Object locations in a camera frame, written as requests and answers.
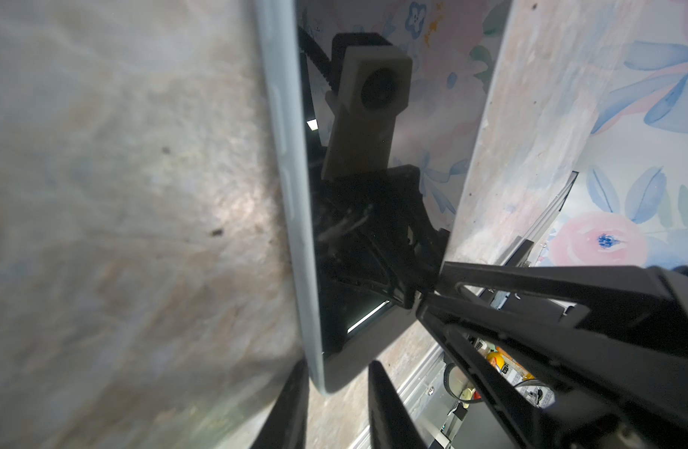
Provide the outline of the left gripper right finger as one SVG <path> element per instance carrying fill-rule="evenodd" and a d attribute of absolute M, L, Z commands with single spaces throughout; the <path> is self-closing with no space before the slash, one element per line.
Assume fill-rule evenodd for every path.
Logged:
<path fill-rule="evenodd" d="M 381 362 L 368 366 L 370 445 L 374 449 L 426 449 Z"/>

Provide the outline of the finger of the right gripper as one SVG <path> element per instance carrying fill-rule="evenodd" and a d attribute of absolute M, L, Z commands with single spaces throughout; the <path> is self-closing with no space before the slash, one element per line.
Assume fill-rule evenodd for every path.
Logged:
<path fill-rule="evenodd" d="M 417 317 L 520 448 L 688 448 L 687 358 L 436 294 Z M 521 398 L 472 337 L 545 383 L 553 405 Z"/>
<path fill-rule="evenodd" d="M 688 321 L 688 267 L 674 271 L 635 266 L 516 268 L 468 263 L 444 265 L 436 291 L 476 296 L 467 287 L 574 302 L 589 312 L 585 326 L 640 326 L 651 320 Z"/>

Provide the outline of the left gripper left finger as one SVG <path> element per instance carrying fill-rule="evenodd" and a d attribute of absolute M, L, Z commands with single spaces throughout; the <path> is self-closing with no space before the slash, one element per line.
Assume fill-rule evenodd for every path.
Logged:
<path fill-rule="evenodd" d="M 306 446 L 310 373 L 305 359 L 295 364 L 251 449 Z"/>

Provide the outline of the black phone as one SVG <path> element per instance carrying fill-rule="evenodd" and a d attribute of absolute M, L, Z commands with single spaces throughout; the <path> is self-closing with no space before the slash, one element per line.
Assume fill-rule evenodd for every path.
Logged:
<path fill-rule="evenodd" d="M 323 356 L 435 284 L 508 1 L 299 1 Z"/>

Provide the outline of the light blue phone case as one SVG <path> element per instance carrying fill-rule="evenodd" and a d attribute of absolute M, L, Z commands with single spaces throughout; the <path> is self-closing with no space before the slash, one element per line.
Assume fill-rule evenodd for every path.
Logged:
<path fill-rule="evenodd" d="M 302 62 L 295 12 L 297 2 L 299 1 L 260 1 L 257 3 L 257 19 L 308 372 L 321 393 L 332 395 L 351 383 L 372 359 L 413 323 L 413 311 L 420 296 L 431 292 L 435 284 L 431 289 L 417 293 L 411 308 L 394 307 L 384 312 L 351 340 L 342 352 L 332 357 L 323 356 L 308 175 L 308 123 L 305 117 Z M 439 273 L 445 254 L 454 246 L 452 234 L 463 212 L 465 186 L 474 167 L 475 146 Z"/>

